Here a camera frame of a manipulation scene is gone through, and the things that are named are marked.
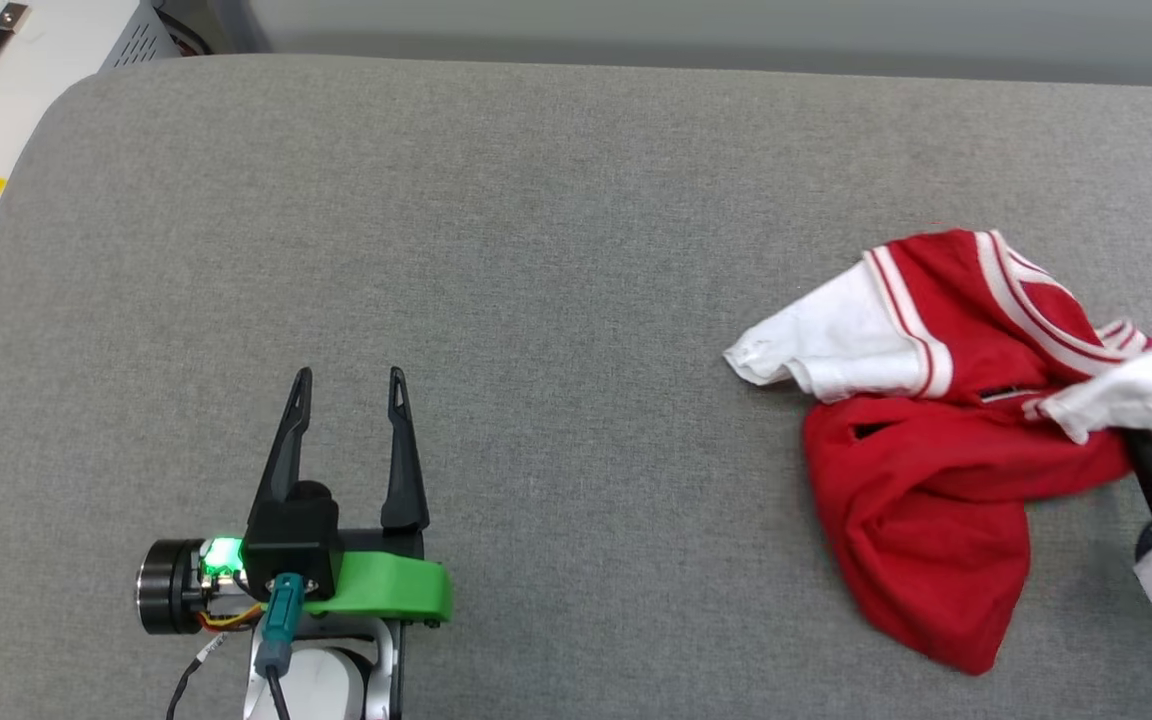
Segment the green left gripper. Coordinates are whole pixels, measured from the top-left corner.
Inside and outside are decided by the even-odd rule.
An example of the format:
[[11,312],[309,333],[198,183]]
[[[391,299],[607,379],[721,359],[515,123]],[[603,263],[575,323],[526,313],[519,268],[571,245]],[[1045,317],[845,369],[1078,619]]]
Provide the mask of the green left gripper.
[[[303,435],[310,425],[314,374],[302,366],[285,401],[268,460],[248,514],[251,526],[262,507],[285,503],[300,482]],[[312,615],[353,615],[408,623],[444,624],[453,617],[454,591],[444,564],[425,559],[420,530],[430,524],[429,497],[422,477],[404,373],[391,369],[388,418],[392,425],[387,498],[381,529],[348,529],[340,533],[344,553],[328,600],[306,600]]]

